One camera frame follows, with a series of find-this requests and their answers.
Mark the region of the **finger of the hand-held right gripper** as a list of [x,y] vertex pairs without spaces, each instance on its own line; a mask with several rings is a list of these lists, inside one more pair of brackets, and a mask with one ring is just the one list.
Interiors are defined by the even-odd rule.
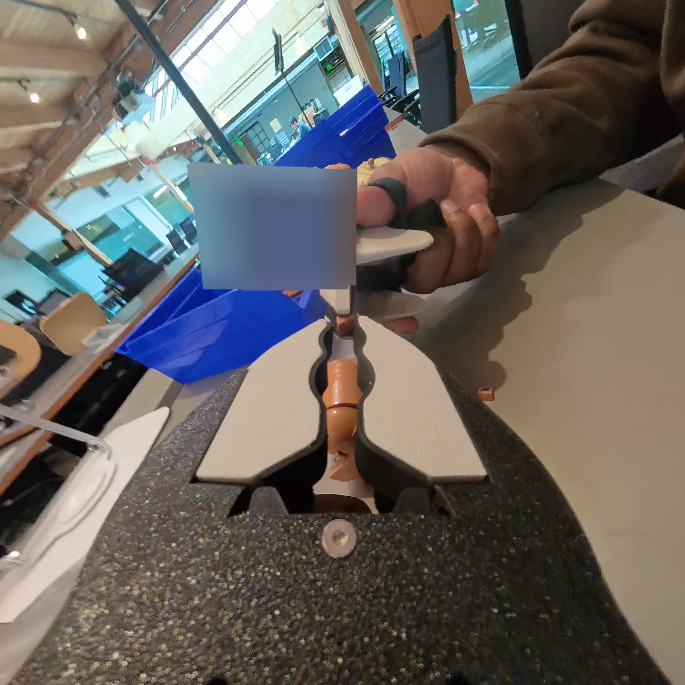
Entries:
[[325,303],[324,317],[349,317],[355,315],[355,288],[321,289]]

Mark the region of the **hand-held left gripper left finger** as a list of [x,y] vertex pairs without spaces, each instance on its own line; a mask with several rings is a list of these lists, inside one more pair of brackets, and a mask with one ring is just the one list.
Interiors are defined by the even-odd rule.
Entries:
[[290,513],[310,513],[328,462],[322,393],[328,322],[319,319],[253,362],[195,471],[198,482],[274,488]]

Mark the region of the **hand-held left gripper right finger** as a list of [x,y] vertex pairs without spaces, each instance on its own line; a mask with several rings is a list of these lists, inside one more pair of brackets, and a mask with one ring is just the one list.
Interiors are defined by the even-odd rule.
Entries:
[[429,512],[439,489],[482,485],[487,470],[458,408],[456,381],[410,341],[368,316],[355,326],[355,461],[374,507],[390,513],[401,498]]

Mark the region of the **brown lego head model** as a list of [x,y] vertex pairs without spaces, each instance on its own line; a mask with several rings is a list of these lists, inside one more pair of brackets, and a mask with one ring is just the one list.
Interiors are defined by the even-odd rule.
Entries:
[[362,391],[357,384],[357,360],[342,358],[328,364],[328,385],[322,399],[333,456],[329,478],[338,482],[360,479],[356,461],[357,405]]

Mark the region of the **blue plastic parts bin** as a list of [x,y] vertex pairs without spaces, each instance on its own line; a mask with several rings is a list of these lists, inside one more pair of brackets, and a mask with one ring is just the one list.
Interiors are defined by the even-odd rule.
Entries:
[[270,347],[324,317],[317,290],[209,290],[200,269],[185,275],[116,352],[189,384],[251,364]]

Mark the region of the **person's right forearm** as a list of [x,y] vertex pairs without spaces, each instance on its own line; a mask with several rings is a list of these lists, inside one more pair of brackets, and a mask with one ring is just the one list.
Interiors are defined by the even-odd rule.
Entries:
[[586,1],[505,94],[428,136],[489,173],[494,213],[530,209],[684,133],[684,2]]

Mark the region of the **tan lego creature model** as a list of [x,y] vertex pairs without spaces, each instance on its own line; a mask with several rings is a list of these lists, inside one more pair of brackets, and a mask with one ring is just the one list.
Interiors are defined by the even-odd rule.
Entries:
[[360,188],[368,185],[373,173],[391,161],[392,158],[387,157],[369,158],[364,161],[359,167],[356,168],[357,187]]

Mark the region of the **person's right hand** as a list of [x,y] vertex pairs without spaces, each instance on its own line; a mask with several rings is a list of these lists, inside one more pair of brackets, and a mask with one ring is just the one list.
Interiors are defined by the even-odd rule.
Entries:
[[359,226],[390,226],[397,216],[389,193],[373,185],[388,178],[406,189],[409,226],[433,237],[406,267],[402,290],[428,295],[475,279],[490,268],[500,228],[491,208],[490,168],[479,154],[447,141],[400,154],[357,189]]

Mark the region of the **stack of blue bins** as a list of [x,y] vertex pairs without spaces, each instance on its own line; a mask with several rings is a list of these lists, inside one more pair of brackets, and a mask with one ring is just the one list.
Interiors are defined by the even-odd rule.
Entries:
[[388,123],[381,100],[365,86],[275,164],[324,168],[341,163],[356,168],[369,158],[394,158],[396,152],[385,128]]

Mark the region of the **black monitor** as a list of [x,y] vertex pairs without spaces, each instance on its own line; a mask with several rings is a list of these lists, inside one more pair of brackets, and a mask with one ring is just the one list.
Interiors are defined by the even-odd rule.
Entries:
[[105,267],[103,274],[116,286],[124,301],[130,302],[165,271],[166,267],[148,259],[135,249],[128,249]]

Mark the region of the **wooden chair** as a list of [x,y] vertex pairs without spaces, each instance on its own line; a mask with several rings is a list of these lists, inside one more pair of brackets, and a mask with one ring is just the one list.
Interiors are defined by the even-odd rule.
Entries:
[[62,354],[80,353],[83,342],[108,325],[105,312],[88,293],[78,293],[42,317],[42,335]]

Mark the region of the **round wooden table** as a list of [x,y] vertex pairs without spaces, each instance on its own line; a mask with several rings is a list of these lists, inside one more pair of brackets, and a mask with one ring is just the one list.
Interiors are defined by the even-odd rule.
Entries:
[[1,320],[2,399],[35,370],[40,356],[40,345],[30,332]]

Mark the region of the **black building column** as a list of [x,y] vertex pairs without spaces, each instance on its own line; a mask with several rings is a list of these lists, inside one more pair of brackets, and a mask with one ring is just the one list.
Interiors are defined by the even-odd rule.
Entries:
[[155,34],[149,28],[147,22],[134,8],[131,1],[116,1],[117,6],[122,10],[132,26],[138,32],[140,37],[147,43],[157,62],[167,72],[172,82],[176,85],[177,90],[186,100],[187,104],[192,108],[195,115],[200,119],[204,127],[209,131],[212,138],[217,142],[218,146],[227,156],[227,158],[234,165],[242,165],[244,162],[240,156],[235,152],[232,144],[225,137],[224,132],[210,115],[210,112],[205,108],[199,98],[196,96],[194,90],[187,83],[182,73],[173,63],[170,56],[159,43]]

